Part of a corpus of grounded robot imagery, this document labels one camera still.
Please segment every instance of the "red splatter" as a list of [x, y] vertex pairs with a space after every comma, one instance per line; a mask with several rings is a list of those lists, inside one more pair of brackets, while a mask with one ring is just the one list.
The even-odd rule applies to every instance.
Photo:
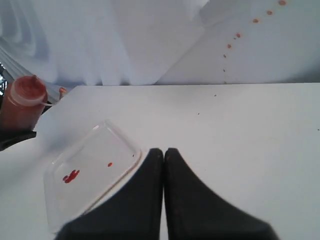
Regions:
[[287, 4], [287, 2], [284, 1], [284, 0], [280, 0], [280, 1], [278, 1], [278, 4], [279, 4], [280, 6], [285, 6], [285, 5]]
[[64, 183], [68, 184], [70, 183], [73, 179], [75, 179], [77, 177], [77, 175], [80, 173], [80, 170], [76, 171], [76, 170], [73, 170], [69, 176], [64, 176], [63, 177], [63, 181]]

